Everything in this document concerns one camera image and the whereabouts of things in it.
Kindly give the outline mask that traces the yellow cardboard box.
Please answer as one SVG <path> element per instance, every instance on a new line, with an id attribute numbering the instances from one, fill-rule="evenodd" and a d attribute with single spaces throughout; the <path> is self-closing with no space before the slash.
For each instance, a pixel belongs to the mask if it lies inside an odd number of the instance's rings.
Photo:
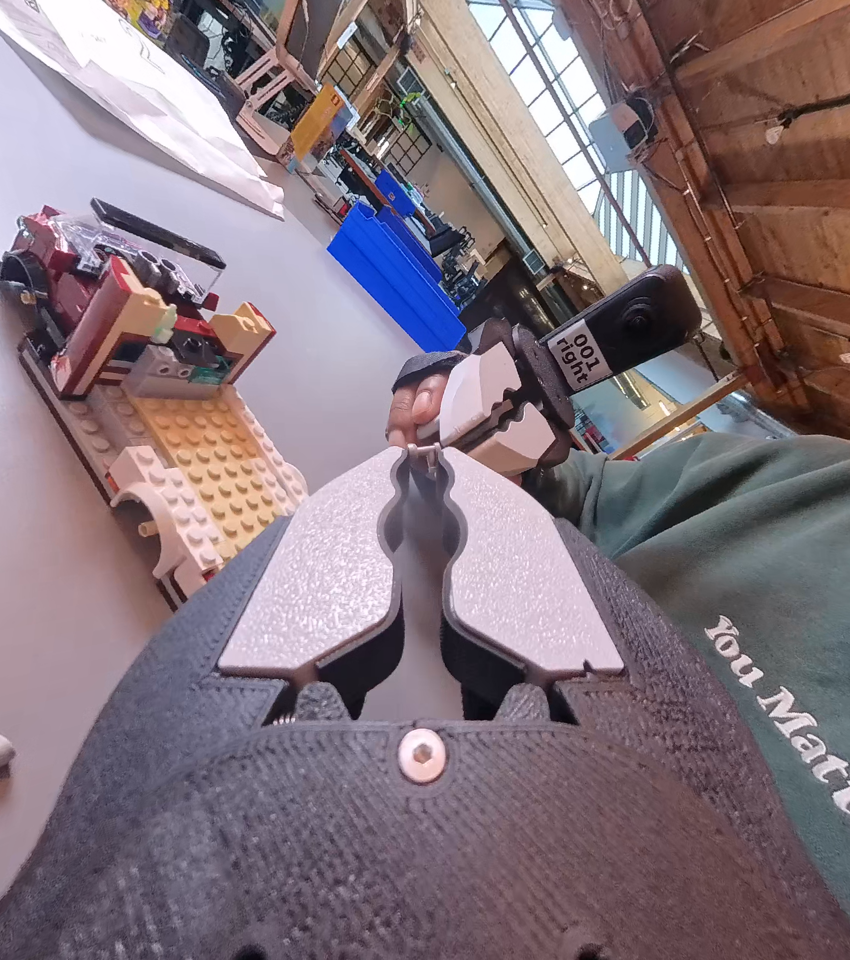
<path id="1" fill-rule="evenodd" d="M 289 135 L 287 168 L 300 166 L 308 157 L 321 160 L 335 143 L 335 117 L 344 101 L 335 86 L 325 82 Z"/>

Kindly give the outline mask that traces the person's right forearm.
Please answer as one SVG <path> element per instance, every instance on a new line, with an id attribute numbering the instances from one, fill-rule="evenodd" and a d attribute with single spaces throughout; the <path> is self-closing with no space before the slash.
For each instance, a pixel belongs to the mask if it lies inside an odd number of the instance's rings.
<path id="1" fill-rule="evenodd" d="M 573 451 L 520 480 L 555 518 L 571 522 L 609 557 L 697 523 L 719 541 L 785 522 L 835 519 L 850 507 L 850 440 L 757 439 L 708 432 L 637 461 Z"/>

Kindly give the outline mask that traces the black square tile brick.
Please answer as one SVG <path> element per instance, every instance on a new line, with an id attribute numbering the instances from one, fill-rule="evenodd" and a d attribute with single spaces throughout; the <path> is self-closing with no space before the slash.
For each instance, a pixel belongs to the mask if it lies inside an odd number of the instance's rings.
<path id="1" fill-rule="evenodd" d="M 215 370 L 218 359 L 211 342 L 204 336 L 187 330 L 173 330 L 168 347 L 176 359 L 192 367 Z"/>

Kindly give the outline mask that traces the blue storage bin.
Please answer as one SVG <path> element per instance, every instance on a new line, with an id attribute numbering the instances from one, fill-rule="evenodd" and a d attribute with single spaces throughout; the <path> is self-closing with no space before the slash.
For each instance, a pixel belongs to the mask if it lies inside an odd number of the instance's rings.
<path id="1" fill-rule="evenodd" d="M 349 233 L 356 246 L 383 273 L 396 278 L 401 270 L 413 267 L 440 298 L 451 300 L 444 288 L 441 269 L 418 234 L 390 207 L 374 211 L 370 205 L 360 202 L 348 212 L 341 229 Z"/>
<path id="2" fill-rule="evenodd" d="M 354 208 L 328 252 L 426 352 L 457 348 L 466 335 L 455 305 L 394 233 Z"/>

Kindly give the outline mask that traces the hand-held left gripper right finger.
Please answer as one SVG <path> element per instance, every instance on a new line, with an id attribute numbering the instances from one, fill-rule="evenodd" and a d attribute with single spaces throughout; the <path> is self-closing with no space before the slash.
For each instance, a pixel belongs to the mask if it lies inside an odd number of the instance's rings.
<path id="1" fill-rule="evenodd" d="M 555 519 L 530 494 L 464 453 L 440 462 L 452 556 L 442 642 L 466 687 L 550 687 L 617 676 L 623 657 Z"/>

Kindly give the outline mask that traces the toy brick camper van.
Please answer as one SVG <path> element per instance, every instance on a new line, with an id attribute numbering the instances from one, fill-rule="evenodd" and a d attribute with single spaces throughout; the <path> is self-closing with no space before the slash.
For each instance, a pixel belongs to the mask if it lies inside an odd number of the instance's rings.
<path id="1" fill-rule="evenodd" d="M 248 301 L 220 310 L 218 252 L 112 203 L 17 224 L 0 286 L 23 305 L 21 365 L 102 497 L 145 511 L 152 577 L 176 610 L 309 494 L 237 390 L 275 328 Z M 189 383 L 192 366 L 150 342 L 169 305 L 175 330 L 228 359 L 227 382 Z"/>

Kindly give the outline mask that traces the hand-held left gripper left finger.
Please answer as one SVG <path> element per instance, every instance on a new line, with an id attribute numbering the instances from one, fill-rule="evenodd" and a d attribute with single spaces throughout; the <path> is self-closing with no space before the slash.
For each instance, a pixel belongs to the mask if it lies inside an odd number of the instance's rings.
<path id="1" fill-rule="evenodd" d="M 297 509 L 219 656 L 221 674 L 312 682 L 320 662 L 386 624 L 397 601 L 380 527 L 404 455 L 383 450 Z"/>

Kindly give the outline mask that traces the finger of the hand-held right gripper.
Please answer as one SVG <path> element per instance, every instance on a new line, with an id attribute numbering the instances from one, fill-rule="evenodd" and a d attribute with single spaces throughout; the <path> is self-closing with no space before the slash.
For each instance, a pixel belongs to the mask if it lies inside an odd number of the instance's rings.
<path id="1" fill-rule="evenodd" d="M 505 343 L 467 356 L 451 370 L 439 413 L 419 427 L 419 441 L 455 445 L 475 430 L 489 430 L 496 412 L 521 388 L 515 359 Z"/>
<path id="2" fill-rule="evenodd" d="M 521 409 L 467 455 L 496 474 L 511 477 L 538 466 L 555 441 L 551 424 L 539 409 Z"/>

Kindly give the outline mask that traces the person's sweater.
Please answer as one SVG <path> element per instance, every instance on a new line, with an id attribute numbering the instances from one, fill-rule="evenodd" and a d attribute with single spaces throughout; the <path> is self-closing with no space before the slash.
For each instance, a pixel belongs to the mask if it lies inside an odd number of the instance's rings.
<path id="1" fill-rule="evenodd" d="M 850 512 L 593 539 L 730 690 L 850 916 Z"/>

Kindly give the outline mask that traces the grey desk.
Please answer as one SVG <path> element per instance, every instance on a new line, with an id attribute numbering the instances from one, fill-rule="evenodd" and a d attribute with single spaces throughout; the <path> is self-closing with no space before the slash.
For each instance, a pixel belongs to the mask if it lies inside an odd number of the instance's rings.
<path id="1" fill-rule="evenodd" d="M 20 215 L 99 197 L 220 253 L 223 309 L 277 330 L 239 391 L 312 492 L 379 452 L 416 345 L 326 251 L 334 223 L 295 176 L 276 221 L 218 193 L 0 34 L 0 255 Z M 88 729 L 169 616 L 135 504 L 112 512 L 16 354 L 0 289 L 0 897 L 36 843 Z"/>

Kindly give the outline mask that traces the black wood-rimmed panel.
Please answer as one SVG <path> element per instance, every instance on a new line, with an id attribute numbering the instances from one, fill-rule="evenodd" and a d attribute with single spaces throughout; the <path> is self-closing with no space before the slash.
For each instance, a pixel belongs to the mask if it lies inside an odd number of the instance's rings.
<path id="1" fill-rule="evenodd" d="M 278 64 L 317 81 L 326 46 L 357 17 L 363 2 L 284 1 L 276 30 Z"/>

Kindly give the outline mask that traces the white paper bag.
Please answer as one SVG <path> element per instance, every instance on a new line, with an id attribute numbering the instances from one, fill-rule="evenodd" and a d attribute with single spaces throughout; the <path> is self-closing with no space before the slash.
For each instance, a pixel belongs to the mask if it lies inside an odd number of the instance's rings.
<path id="1" fill-rule="evenodd" d="M 204 181 L 284 220 L 283 189 L 213 92 L 107 4 L 0 1 L 0 32 Z"/>

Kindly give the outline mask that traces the grey ceiling-mounted box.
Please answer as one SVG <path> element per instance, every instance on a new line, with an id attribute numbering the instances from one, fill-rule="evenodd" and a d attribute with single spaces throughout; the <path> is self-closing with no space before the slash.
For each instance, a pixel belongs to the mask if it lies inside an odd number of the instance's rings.
<path id="1" fill-rule="evenodd" d="M 659 134 L 654 106 L 642 89 L 627 93 L 588 124 L 588 132 L 611 165 L 609 157 L 624 156 L 652 144 Z"/>

